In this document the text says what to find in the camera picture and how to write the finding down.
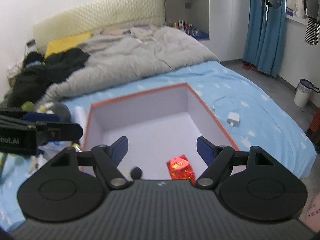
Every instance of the gray floor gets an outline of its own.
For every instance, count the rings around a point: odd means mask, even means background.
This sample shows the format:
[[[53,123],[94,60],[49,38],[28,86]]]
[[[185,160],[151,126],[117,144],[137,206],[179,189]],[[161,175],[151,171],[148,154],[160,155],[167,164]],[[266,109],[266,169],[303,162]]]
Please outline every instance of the gray floor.
[[[262,90],[264,90],[300,127],[306,131],[309,124],[312,121],[315,110],[310,106],[301,110],[294,102],[294,92],[282,84],[279,80],[266,76],[252,70],[244,70],[242,64],[223,63],[229,69],[246,77]],[[308,200],[300,216],[301,220],[304,220],[306,211],[309,209],[311,201],[320,192],[320,160],[319,157],[312,167],[310,176],[308,178],[301,179],[306,185],[308,190]]]

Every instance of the shiny red package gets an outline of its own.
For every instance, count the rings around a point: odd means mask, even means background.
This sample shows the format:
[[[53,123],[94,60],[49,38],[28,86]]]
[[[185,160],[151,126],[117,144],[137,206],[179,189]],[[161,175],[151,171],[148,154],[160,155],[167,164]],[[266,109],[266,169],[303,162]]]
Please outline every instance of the shiny red package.
[[[171,179],[190,179],[193,185],[196,183],[195,173],[185,155],[170,159],[167,166]]]

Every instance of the gray ribbed panel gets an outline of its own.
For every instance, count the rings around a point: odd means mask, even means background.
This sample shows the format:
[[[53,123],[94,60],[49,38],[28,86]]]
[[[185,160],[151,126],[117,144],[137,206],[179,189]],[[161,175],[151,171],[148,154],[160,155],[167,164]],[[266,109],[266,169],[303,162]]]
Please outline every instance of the gray ribbed panel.
[[[226,211],[212,191],[188,181],[137,180],[129,189],[113,191],[85,218],[64,224],[27,220],[12,236],[17,240],[100,239],[310,239],[300,221],[265,225]]]

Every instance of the open cardboard box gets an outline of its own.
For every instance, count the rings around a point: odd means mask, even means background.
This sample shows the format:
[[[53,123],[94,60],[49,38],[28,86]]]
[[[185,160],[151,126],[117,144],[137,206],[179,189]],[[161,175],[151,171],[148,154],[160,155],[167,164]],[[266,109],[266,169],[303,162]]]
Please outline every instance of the open cardboard box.
[[[118,166],[130,178],[138,166],[143,179],[171,179],[166,162],[185,154],[196,179],[207,168],[196,150],[204,136],[214,145],[240,150],[229,133],[187,84],[145,90],[91,105],[84,150],[111,145],[121,136],[129,142],[128,153]]]

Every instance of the curtain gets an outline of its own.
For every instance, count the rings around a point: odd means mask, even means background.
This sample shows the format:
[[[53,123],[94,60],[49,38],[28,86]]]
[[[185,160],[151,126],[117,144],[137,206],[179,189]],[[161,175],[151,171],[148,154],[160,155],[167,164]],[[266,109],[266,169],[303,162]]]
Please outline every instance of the curtain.
[[[243,60],[266,74],[276,76],[284,52],[285,0],[278,9],[269,7],[268,20],[265,1],[250,0],[247,42]]]

